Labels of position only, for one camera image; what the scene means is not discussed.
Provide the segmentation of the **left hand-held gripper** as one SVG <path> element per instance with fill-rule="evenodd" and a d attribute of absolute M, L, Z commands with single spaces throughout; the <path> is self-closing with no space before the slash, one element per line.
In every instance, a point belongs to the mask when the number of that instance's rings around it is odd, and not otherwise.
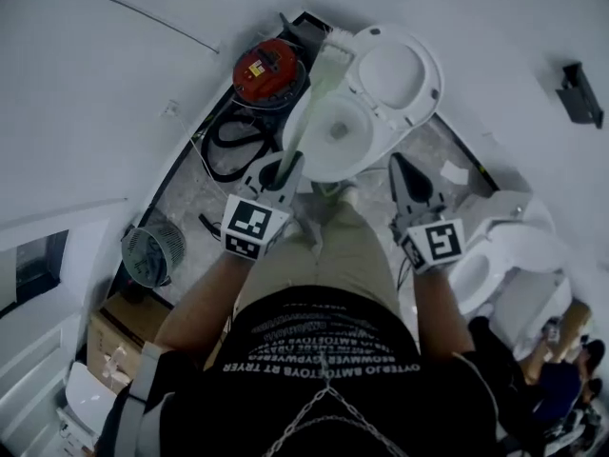
<path fill-rule="evenodd" d="M 274 152 L 254 160 L 241 182 L 227 199 L 221 224 L 221 243 L 225 251 L 257 261 L 269 254 L 291 220 L 291 201 L 305 165 L 304 155 L 296 151 L 276 187 L 282 153 Z"/>

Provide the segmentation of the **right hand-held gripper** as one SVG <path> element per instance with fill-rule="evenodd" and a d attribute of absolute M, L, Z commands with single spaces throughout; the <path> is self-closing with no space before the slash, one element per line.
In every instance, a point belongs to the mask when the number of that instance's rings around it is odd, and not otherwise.
<path fill-rule="evenodd" d="M 466 245 L 461 218 L 449 218 L 445 207 L 412 214 L 415 203 L 445 203 L 443 192 L 432 181 L 431 169 L 396 152 L 389 159 L 388 170 L 398 210 L 390 229 L 413 271 L 422 274 L 442 270 L 460 260 Z"/>

